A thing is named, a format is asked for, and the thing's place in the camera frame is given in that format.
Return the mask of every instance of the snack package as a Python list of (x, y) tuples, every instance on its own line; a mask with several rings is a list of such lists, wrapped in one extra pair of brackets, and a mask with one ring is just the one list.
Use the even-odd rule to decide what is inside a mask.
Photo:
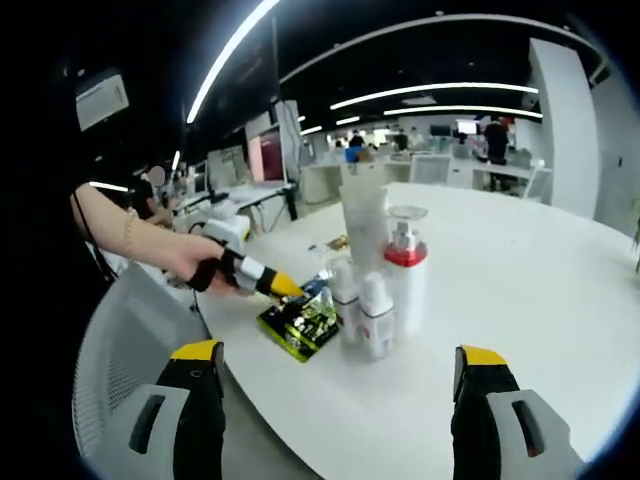
[(258, 315), (258, 323), (289, 354), (305, 363), (338, 334), (338, 321), (327, 281), (307, 282), (304, 297), (289, 297)]

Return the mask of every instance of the white bottle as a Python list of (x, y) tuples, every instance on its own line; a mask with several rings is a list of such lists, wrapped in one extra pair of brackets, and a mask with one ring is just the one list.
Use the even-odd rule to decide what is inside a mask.
[(393, 207), (396, 226), (384, 251), (395, 310), (395, 339), (415, 336), (425, 321), (428, 297), (427, 246), (420, 239), (416, 221), (427, 211), (415, 207)]
[(338, 314), (340, 336), (346, 344), (355, 344), (360, 340), (360, 302), (353, 262), (349, 257), (338, 257), (330, 263), (329, 270), (329, 288)]
[(363, 281), (360, 292), (360, 329), (363, 342), (374, 360), (386, 357), (393, 346), (393, 300), (384, 278), (372, 272)]

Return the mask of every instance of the white wall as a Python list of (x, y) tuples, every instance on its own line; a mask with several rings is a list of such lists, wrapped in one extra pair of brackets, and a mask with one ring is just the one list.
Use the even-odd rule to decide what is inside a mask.
[(347, 137), (348, 133), (353, 130), (373, 130), (375, 128), (387, 128), (387, 126), (391, 130), (395, 129), (404, 129), (405, 133), (408, 135), (411, 133), (411, 128), (416, 127), (418, 131), (424, 136), (429, 136), (431, 125), (449, 125), (452, 129), (457, 128), (456, 120), (474, 120), (475, 115), (460, 115), (460, 114), (449, 114), (449, 115), (416, 115), (412, 117), (398, 117), (395, 119), (389, 118), (388, 121), (379, 121), (375, 123), (354, 123), (351, 125), (345, 125), (344, 127), (335, 130), (328, 131), (324, 133), (326, 137), (327, 133), (336, 136), (339, 134), (340, 137)]
[(474, 120), (475, 115), (420, 115), (415, 117), (400, 117), (398, 125), (404, 129), (406, 134), (411, 132), (412, 127), (416, 127), (425, 138), (430, 135), (431, 125), (449, 125), (451, 129), (457, 128), (456, 120)]
[(313, 145), (313, 153), (316, 158), (322, 158), (331, 148), (327, 142), (327, 132), (319, 131), (305, 135), (304, 139)]
[(640, 198), (640, 113), (615, 75), (597, 85), (591, 95), (602, 162), (595, 219), (632, 235), (637, 218), (630, 204)]
[(575, 50), (532, 38), (529, 59), (544, 115), (543, 158), (553, 168), (551, 205), (593, 218), (600, 183), (600, 147), (580, 57)]
[(526, 148), (533, 159), (544, 159), (542, 143), (542, 124), (526, 118), (516, 118), (516, 148)]

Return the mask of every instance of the white column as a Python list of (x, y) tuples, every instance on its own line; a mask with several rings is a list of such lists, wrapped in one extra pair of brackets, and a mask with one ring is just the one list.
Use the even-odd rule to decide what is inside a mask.
[(602, 175), (595, 220), (632, 236), (640, 199), (640, 114), (634, 98), (617, 71), (591, 90), (598, 121)]
[(540, 89), (543, 158), (553, 168), (551, 205), (593, 218), (600, 147), (593, 101), (580, 57), (569, 48), (531, 39), (529, 60)]
[(320, 131), (318, 133), (312, 133), (310, 135), (306, 135), (304, 138), (313, 145), (313, 154), (315, 155), (316, 160), (322, 159), (324, 154), (331, 149), (329, 142), (327, 142), (326, 132)]
[(298, 121), (298, 102), (286, 100), (276, 104), (276, 117), (280, 125), (280, 148), (287, 169), (287, 178), (298, 181), (298, 164), (300, 159), (300, 122)]
[(516, 148), (526, 148), (533, 160), (544, 158), (542, 150), (542, 124), (526, 118), (516, 118)]

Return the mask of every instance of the ceiling light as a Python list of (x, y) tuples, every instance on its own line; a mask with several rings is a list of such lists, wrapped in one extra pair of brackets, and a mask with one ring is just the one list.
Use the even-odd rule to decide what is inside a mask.
[(176, 168), (178, 168), (178, 162), (180, 161), (180, 150), (176, 150), (175, 155), (173, 156), (173, 163), (171, 164), (171, 171), (175, 172)]
[(403, 113), (418, 113), (418, 112), (450, 112), (455, 110), (470, 110), (474, 112), (497, 112), (497, 113), (510, 113), (513, 115), (523, 115), (526, 117), (542, 118), (541, 113), (529, 112), (527, 110), (518, 110), (516, 108), (503, 108), (503, 107), (482, 107), (479, 105), (438, 105), (432, 107), (415, 107), (415, 108), (400, 108), (398, 110), (387, 110), (385, 115), (401, 115)]
[(360, 117), (349, 117), (344, 120), (338, 120), (336, 125), (346, 125), (347, 123), (357, 122), (358, 120), (360, 120)]
[(412, 92), (424, 92), (425, 90), (445, 90), (449, 88), (493, 88), (498, 90), (514, 90), (516, 92), (526, 93), (539, 93), (537, 88), (522, 87), (520, 85), (508, 85), (506, 83), (487, 83), (487, 82), (453, 82), (453, 83), (432, 83), (431, 85), (418, 85), (416, 87), (396, 88), (395, 90), (387, 90), (379, 93), (372, 93), (364, 95), (362, 97), (352, 98), (351, 100), (345, 100), (344, 102), (331, 105), (331, 110), (338, 110), (339, 108), (353, 105), (355, 103), (366, 102), (368, 100), (375, 100), (376, 98), (391, 97), (393, 95), (402, 95)]
[(320, 130), (322, 130), (322, 127), (308, 128), (307, 130), (301, 131), (300, 135), (304, 137), (305, 135), (309, 135), (310, 133), (319, 132)]
[(106, 190), (115, 190), (116, 192), (128, 192), (127, 187), (119, 187), (118, 185), (111, 185), (109, 183), (102, 182), (89, 182), (89, 185), (95, 188), (104, 188)]
[(187, 123), (193, 123), (198, 116), (198, 112), (204, 103), (204, 99), (207, 97), (207, 94), (211, 90), (213, 82), (218, 78), (222, 68), (227, 63), (233, 52), (240, 42), (244, 40), (244, 38), (249, 34), (249, 32), (255, 27), (262, 18), (269, 13), (269, 11), (276, 6), (276, 4), (280, 0), (262, 0), (260, 5), (256, 7), (256, 9), (251, 12), (251, 14), (242, 22), (242, 24), (238, 27), (236, 32), (231, 36), (227, 44), (224, 46), (218, 58), (211, 66), (209, 73), (204, 79), (200, 90), (198, 90), (198, 94), (196, 95), (196, 99), (193, 101), (193, 106), (189, 111), (189, 116), (187, 117)]

